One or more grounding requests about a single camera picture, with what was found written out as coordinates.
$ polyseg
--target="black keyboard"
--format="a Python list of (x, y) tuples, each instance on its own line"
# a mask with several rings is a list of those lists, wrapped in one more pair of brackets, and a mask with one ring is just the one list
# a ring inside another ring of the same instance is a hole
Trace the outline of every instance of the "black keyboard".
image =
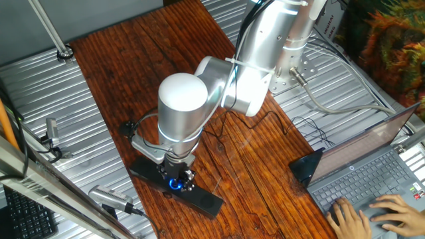
[(354, 205), (368, 197), (398, 194), (402, 191), (399, 184), (409, 178), (394, 153), (390, 152), (313, 192), (313, 197), (324, 210), (329, 210), (340, 197)]
[(51, 210), (10, 188), (4, 189), (14, 238), (39, 239), (56, 234)]

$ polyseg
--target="laptop screen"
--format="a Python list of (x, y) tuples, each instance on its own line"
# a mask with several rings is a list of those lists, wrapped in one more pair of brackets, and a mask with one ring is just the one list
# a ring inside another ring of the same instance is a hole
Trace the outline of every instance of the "laptop screen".
[(334, 174), (346, 168), (346, 166), (356, 163), (364, 156), (391, 144), (417, 107), (418, 104), (415, 104), (351, 139), (324, 151), (310, 183)]

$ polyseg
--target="cardboard box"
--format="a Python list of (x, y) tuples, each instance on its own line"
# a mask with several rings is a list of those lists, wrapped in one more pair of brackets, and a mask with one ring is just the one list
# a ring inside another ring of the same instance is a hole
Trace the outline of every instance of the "cardboard box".
[(327, 37), (331, 41), (333, 40), (346, 8), (347, 5), (340, 3), (338, 0), (328, 0), (326, 2), (323, 14), (316, 22), (316, 29), (322, 36)]

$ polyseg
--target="blue light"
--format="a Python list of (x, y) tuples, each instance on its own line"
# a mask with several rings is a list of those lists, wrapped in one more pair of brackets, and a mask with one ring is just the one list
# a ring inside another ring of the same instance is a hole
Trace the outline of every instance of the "blue light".
[(181, 183), (180, 182), (177, 183), (177, 187), (173, 186), (173, 183), (175, 183), (175, 181), (176, 181), (175, 179), (170, 179), (170, 181), (168, 183), (168, 185), (170, 185), (170, 188), (173, 189), (173, 190), (181, 189)]

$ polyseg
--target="orange pipe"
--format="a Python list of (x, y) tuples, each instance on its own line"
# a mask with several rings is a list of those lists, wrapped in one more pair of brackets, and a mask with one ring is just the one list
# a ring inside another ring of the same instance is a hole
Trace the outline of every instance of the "orange pipe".
[(9, 117), (7, 117), (5, 106), (3, 105), (1, 100), (0, 100), (0, 122), (1, 122), (1, 125), (3, 126), (3, 130), (5, 132), (7, 141), (11, 145), (13, 145), (13, 147), (20, 150), (18, 146), (18, 142), (16, 141), (16, 138), (15, 138), (15, 134), (13, 133), (13, 130), (12, 130), (11, 122), (9, 120)]

